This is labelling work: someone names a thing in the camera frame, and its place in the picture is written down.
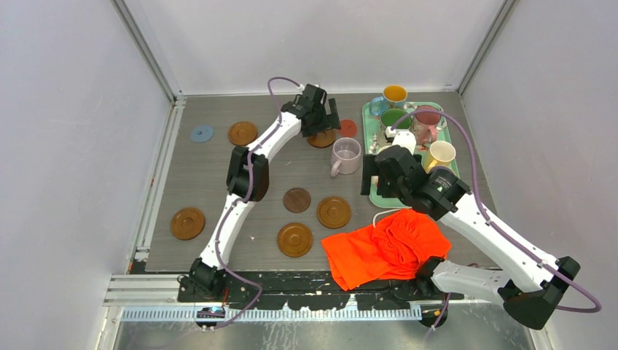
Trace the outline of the red round coaster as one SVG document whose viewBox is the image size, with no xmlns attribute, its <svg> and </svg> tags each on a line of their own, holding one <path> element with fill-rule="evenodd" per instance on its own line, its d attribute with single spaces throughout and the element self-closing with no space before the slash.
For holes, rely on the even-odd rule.
<svg viewBox="0 0 618 350">
<path fill-rule="evenodd" d="M 358 133 L 357 124 L 351 119 L 344 119 L 340 121 L 340 129 L 337 132 L 346 138 L 354 138 Z"/>
</svg>

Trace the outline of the dark walnut round coaster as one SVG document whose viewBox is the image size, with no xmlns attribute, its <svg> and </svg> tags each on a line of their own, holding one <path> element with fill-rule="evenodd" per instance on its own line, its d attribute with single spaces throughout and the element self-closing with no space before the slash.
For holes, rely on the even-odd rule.
<svg viewBox="0 0 618 350">
<path fill-rule="evenodd" d="M 301 213 L 307 210 L 310 204 L 310 193 L 304 188 L 294 187 L 283 195 L 283 205 L 292 213 Z"/>
</svg>

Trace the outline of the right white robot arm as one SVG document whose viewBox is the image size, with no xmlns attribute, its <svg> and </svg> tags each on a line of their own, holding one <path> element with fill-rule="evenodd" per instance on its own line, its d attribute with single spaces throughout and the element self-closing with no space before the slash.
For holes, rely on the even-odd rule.
<svg viewBox="0 0 618 350">
<path fill-rule="evenodd" d="M 402 204 L 460 233 L 498 264 L 497 271 L 459 265 L 436 254 L 421 264 L 415 275 L 425 298 L 442 293 L 467 295 L 500 305 L 515 321 L 542 329 L 580 270 L 571 257 L 543 253 L 504 225 L 489 211 L 470 186 L 446 166 L 426 171 L 422 157 L 399 145 L 377 155 L 365 155 L 361 194 L 369 195 L 372 178 L 378 194 Z"/>
</svg>

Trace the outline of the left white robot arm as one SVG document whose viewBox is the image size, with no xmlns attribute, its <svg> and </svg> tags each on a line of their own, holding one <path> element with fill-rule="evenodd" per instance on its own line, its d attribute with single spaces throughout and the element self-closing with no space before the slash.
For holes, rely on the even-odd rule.
<svg viewBox="0 0 618 350">
<path fill-rule="evenodd" d="M 278 108 L 273 123 L 246 146 L 236 146 L 226 175 L 227 196 L 210 241 L 179 279 L 182 292 L 215 301 L 224 291 L 224 275 L 236 238 L 247 216 L 270 186 L 270 161 L 294 137 L 305 138 L 340 128 L 337 104 L 318 85 L 304 85 Z"/>
</svg>

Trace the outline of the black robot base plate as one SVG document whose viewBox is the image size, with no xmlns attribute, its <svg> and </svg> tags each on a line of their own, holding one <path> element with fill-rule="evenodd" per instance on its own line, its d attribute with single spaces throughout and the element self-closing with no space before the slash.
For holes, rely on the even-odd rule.
<svg viewBox="0 0 618 350">
<path fill-rule="evenodd" d="M 187 274 L 177 277 L 181 303 L 224 303 L 234 309 L 293 311 L 340 310 L 355 303 L 362 311 L 406 309 L 411 302 L 441 305 L 442 295 L 424 295 L 414 280 L 376 280 L 345 291 L 328 271 L 238 271 L 215 275 L 215 286 L 203 289 Z"/>
</svg>

